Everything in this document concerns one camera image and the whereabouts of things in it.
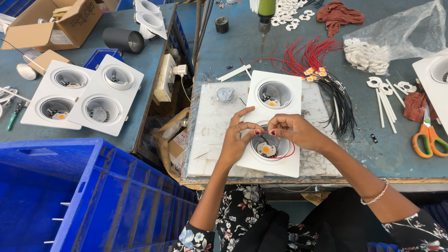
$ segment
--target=woman's left hand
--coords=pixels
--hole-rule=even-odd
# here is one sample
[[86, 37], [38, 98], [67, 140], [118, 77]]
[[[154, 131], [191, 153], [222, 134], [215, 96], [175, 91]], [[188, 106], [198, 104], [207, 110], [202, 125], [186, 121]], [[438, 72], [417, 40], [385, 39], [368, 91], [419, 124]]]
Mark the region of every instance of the woman's left hand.
[[[255, 107], [245, 108], [230, 119], [230, 126], [225, 133], [223, 148], [219, 158], [219, 162], [229, 169], [243, 156], [247, 144], [263, 131], [258, 124], [240, 122], [241, 117], [254, 110]], [[240, 138], [240, 132], [247, 129], [252, 130]]]

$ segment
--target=green screwdriver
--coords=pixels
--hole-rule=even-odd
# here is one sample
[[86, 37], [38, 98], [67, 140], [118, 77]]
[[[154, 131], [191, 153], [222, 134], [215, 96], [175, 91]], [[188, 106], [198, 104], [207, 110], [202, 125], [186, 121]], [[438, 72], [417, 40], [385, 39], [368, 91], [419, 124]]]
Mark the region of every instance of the green screwdriver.
[[263, 59], [264, 38], [266, 34], [271, 30], [271, 18], [276, 13], [276, 0], [260, 0], [258, 6], [258, 15], [260, 16], [260, 24], [258, 30], [261, 32], [261, 53], [260, 63]]

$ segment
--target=orange scissors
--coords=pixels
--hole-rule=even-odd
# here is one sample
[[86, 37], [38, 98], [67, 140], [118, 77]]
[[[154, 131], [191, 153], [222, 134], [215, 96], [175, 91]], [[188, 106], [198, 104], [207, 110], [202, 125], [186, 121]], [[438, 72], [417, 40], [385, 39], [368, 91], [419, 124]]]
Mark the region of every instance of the orange scissors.
[[[422, 152], [417, 143], [417, 138], [422, 137], [425, 151]], [[440, 152], [436, 147], [435, 143], [438, 142], [445, 149], [445, 153]], [[423, 123], [420, 126], [420, 132], [414, 135], [412, 138], [412, 146], [414, 147], [415, 152], [421, 157], [429, 158], [432, 157], [432, 154], [435, 153], [438, 156], [448, 156], [448, 143], [443, 141], [434, 130], [434, 126], [431, 126], [431, 118], [429, 116], [429, 103], [426, 103], [425, 115], [423, 116]]]

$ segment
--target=clear plastic bag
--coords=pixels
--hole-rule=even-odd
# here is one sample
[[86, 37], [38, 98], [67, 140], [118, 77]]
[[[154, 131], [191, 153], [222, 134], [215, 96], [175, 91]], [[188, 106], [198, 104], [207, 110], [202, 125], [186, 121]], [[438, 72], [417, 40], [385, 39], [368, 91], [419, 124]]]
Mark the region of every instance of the clear plastic bag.
[[446, 12], [435, 0], [382, 19], [344, 35], [345, 57], [352, 67], [389, 75], [389, 62], [429, 58], [446, 49]]

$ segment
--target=black floral fabric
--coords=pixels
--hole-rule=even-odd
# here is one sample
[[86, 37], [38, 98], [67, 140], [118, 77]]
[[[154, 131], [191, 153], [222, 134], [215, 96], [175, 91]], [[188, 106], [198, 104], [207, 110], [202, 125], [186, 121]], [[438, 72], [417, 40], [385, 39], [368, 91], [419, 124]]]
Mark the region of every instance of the black floral fabric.
[[[198, 198], [203, 191], [198, 191]], [[232, 252], [240, 238], [264, 214], [267, 201], [259, 185], [226, 185], [216, 219], [220, 248], [214, 248], [215, 233], [191, 226], [183, 229], [174, 252]], [[448, 236], [424, 210], [402, 221], [383, 224], [402, 251], [446, 251]], [[286, 252], [311, 252], [319, 242], [313, 225], [288, 225]]]

